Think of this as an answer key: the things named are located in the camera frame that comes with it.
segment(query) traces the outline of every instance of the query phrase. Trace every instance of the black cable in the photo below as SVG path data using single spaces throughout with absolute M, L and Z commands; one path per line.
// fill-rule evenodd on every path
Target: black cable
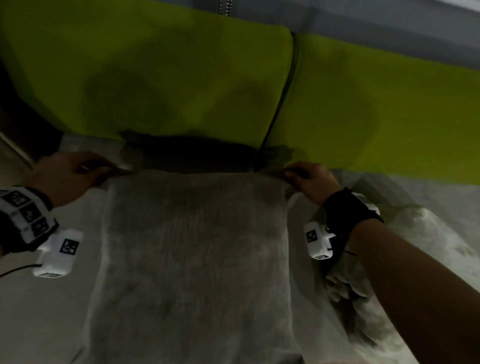
M 18 268 L 9 270 L 8 272 L 5 272 L 5 273 L 0 274 L 0 278 L 5 277 L 6 275 L 8 275 L 8 274 L 10 274 L 10 273 L 13 273 L 13 272 L 16 272 L 17 270 L 20 270 L 20 269 L 35 268 L 35 267 L 41 267 L 41 266 L 42 266 L 41 264 L 29 264 L 29 265 L 27 265 L 27 266 L 18 267 Z

